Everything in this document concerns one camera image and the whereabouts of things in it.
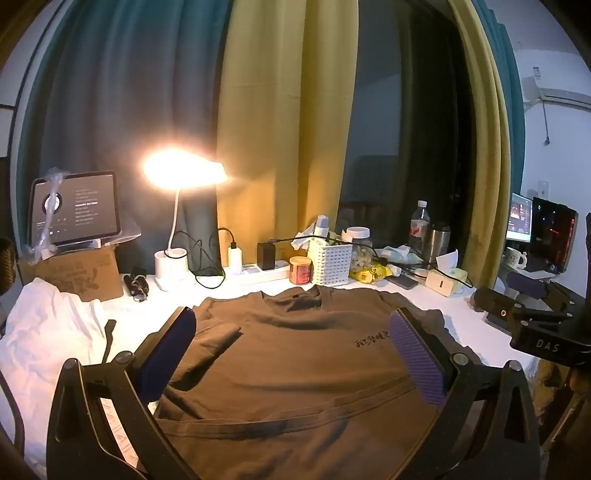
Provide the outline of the computer monitor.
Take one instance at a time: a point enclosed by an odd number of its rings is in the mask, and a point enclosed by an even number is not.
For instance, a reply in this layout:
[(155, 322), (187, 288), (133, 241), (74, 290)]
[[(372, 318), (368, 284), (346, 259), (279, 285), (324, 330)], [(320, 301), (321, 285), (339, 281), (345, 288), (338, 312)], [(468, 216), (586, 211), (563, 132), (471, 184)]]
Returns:
[(533, 201), (519, 194), (511, 196), (506, 239), (530, 243), (532, 235)]

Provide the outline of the white perforated basket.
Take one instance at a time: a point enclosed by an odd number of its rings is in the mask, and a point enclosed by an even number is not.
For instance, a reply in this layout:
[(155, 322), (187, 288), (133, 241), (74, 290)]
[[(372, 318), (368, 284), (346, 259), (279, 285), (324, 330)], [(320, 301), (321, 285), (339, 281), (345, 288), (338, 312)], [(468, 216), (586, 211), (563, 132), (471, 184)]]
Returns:
[(353, 246), (329, 244), (315, 239), (308, 243), (308, 258), (311, 259), (311, 282), (315, 285), (335, 287), (349, 282)]

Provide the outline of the white desk lamp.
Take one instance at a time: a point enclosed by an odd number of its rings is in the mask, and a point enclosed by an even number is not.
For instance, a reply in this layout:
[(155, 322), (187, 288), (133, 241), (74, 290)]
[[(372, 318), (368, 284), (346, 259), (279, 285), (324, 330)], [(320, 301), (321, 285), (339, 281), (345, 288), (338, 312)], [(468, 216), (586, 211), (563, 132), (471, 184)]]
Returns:
[(180, 198), (183, 191), (214, 187), (226, 180), (221, 163), (187, 149), (167, 146), (147, 155), (143, 172), (150, 184), (174, 194), (173, 216), (166, 247), (154, 253), (155, 282), (164, 292), (170, 292), (189, 279), (188, 247), (174, 247), (177, 233)]

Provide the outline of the air conditioner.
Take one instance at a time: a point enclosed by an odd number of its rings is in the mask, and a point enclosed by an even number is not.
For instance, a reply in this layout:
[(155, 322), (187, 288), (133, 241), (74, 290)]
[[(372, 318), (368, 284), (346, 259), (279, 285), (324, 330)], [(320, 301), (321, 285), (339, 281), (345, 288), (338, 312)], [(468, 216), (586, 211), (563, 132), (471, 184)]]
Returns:
[(535, 77), (522, 80), (523, 106), (528, 111), (540, 103), (550, 103), (565, 107), (591, 111), (591, 97), (569, 90), (544, 88), (538, 85)]

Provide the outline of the teal curtain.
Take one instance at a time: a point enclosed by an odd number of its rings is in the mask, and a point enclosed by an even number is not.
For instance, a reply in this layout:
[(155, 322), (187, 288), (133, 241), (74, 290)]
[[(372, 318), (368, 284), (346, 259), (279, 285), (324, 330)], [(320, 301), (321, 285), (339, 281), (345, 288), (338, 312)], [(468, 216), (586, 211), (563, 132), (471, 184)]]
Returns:
[[(174, 194), (143, 173), (145, 157), (167, 146), (216, 155), (221, 60), (228, 1), (76, 1), (58, 24), (26, 105), (16, 158), (15, 221), (28, 231), (30, 189), (57, 168), (111, 170), (122, 212), (140, 236), (119, 246), (122, 271), (152, 270), (166, 247)], [(180, 198), (173, 245), (191, 269), (219, 262), (216, 194)]]

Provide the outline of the black power adapter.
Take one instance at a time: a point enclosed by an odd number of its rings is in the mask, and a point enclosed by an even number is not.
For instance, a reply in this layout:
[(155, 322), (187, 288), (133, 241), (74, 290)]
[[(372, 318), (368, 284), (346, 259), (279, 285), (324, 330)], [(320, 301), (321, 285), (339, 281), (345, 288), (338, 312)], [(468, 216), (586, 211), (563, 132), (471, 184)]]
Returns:
[(260, 242), (256, 247), (256, 265), (260, 270), (276, 267), (276, 246), (272, 242)]

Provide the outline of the steel thermos cup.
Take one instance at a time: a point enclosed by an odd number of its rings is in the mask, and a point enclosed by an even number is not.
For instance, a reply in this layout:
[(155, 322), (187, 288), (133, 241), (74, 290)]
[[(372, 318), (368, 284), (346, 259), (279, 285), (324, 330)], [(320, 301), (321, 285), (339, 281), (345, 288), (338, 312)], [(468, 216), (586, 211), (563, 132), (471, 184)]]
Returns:
[(423, 247), (423, 258), (428, 265), (434, 265), (439, 256), (448, 253), (450, 238), (449, 225), (434, 223), (429, 227)]

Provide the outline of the glass jar white lid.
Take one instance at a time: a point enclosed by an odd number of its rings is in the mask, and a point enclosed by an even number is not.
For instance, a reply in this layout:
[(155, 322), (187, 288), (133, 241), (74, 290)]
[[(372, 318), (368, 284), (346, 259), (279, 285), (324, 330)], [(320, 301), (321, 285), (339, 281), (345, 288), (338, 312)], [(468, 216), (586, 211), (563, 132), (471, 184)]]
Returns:
[(372, 265), (374, 256), (370, 229), (363, 226), (349, 226), (342, 231), (342, 240), (353, 244), (349, 270), (352, 272), (367, 270)]

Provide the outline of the white mug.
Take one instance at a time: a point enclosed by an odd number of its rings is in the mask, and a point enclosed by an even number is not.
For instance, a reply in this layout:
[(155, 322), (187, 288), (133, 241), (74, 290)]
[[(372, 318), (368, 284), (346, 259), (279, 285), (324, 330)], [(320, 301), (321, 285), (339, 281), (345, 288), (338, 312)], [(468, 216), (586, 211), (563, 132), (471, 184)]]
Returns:
[(503, 263), (506, 267), (515, 270), (524, 270), (527, 262), (528, 257), (525, 252), (521, 252), (513, 247), (507, 247), (505, 249)]

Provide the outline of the white cloth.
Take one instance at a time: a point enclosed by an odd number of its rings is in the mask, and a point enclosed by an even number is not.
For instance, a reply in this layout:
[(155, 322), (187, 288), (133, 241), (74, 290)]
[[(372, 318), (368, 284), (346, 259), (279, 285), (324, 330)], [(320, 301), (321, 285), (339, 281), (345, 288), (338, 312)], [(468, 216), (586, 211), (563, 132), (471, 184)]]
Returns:
[(24, 422), (24, 456), (45, 479), (46, 440), (53, 395), (65, 360), (97, 364), (106, 345), (101, 302), (35, 279), (24, 286), (1, 338), (1, 373)]

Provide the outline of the red gold tin can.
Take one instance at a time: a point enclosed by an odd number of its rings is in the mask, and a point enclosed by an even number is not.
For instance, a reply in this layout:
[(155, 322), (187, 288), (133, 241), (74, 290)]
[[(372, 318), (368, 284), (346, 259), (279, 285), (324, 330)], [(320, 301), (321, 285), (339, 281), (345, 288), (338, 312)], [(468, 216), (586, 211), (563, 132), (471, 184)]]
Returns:
[(304, 285), (311, 282), (312, 262), (307, 256), (290, 258), (290, 283)]

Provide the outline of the plastic water bottle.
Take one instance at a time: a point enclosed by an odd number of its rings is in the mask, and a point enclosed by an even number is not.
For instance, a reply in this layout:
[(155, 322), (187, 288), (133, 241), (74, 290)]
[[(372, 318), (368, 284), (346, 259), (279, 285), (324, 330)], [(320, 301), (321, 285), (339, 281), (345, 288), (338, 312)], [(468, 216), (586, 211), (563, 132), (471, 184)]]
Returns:
[(413, 213), (410, 222), (408, 245), (418, 255), (423, 254), (431, 218), (427, 210), (428, 202), (419, 200), (417, 210)]

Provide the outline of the smartphone on table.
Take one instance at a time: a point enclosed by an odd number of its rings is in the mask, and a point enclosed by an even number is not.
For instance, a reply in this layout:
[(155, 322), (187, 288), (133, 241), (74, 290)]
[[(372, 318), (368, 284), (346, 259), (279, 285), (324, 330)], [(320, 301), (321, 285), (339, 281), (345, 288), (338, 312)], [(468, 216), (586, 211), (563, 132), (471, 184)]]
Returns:
[(386, 280), (405, 290), (411, 290), (419, 285), (418, 281), (403, 274), (400, 276), (387, 276)]

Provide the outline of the white charger plug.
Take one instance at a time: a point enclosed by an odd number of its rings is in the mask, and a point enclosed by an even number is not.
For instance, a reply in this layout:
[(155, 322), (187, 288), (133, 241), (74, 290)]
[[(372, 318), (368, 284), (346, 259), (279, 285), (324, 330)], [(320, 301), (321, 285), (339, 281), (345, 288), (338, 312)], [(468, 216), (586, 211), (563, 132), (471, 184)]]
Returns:
[(242, 249), (239, 247), (228, 248), (228, 273), (239, 275), (242, 272)]

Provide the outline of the brown t-shirt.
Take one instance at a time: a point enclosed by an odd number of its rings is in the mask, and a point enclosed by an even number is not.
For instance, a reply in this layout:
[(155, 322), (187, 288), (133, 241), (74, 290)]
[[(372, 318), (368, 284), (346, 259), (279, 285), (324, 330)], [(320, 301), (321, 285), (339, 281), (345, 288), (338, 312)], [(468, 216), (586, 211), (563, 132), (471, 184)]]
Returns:
[(318, 286), (205, 299), (157, 423), (203, 479), (391, 479), (436, 415), (390, 337), (408, 307)]

